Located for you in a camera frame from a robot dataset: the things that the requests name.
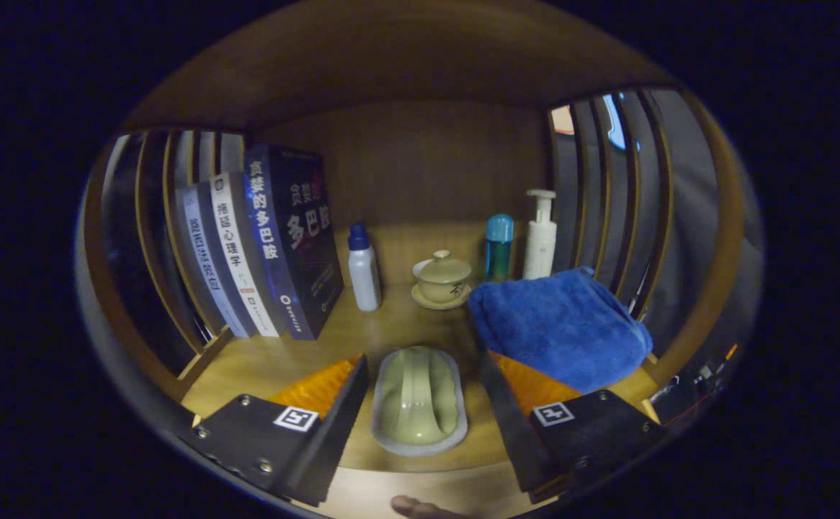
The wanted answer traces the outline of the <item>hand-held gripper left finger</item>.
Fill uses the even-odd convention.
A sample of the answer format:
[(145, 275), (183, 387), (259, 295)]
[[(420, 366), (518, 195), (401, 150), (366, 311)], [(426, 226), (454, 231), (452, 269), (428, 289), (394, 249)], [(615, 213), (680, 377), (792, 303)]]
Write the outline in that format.
[(368, 385), (367, 358), (358, 354), (271, 398), (239, 394), (180, 430), (179, 439), (260, 492), (317, 507), (327, 500)]

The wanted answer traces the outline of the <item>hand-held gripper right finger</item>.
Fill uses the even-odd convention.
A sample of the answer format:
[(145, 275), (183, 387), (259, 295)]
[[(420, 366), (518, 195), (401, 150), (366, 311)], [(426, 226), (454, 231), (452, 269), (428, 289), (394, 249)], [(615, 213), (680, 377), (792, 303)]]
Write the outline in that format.
[(519, 488), (535, 505), (594, 492), (667, 439), (666, 427), (618, 392), (579, 394), (492, 351), (480, 353), (478, 373)]

